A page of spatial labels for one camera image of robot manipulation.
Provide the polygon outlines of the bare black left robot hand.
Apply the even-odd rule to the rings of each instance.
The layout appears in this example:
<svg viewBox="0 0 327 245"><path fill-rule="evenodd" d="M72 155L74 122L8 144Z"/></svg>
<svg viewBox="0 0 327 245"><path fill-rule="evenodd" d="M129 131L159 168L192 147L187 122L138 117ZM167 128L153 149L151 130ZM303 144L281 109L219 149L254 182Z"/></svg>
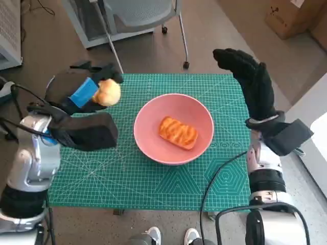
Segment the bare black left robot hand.
<svg viewBox="0 0 327 245"><path fill-rule="evenodd" d="M106 106L92 97L100 88L99 83L108 79L123 83L123 77L113 63L93 65L89 60L79 61L51 79L45 100L68 115L103 110Z"/></svg>

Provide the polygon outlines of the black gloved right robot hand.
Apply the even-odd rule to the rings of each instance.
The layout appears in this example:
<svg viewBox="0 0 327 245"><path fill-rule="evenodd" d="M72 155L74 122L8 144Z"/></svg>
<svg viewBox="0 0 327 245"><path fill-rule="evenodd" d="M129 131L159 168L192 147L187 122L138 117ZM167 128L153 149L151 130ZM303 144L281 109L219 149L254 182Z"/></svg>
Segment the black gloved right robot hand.
<svg viewBox="0 0 327 245"><path fill-rule="evenodd" d="M277 115L272 81L265 63L231 48L215 49L213 56L218 66L231 71L240 84L250 118L262 121Z"/></svg>

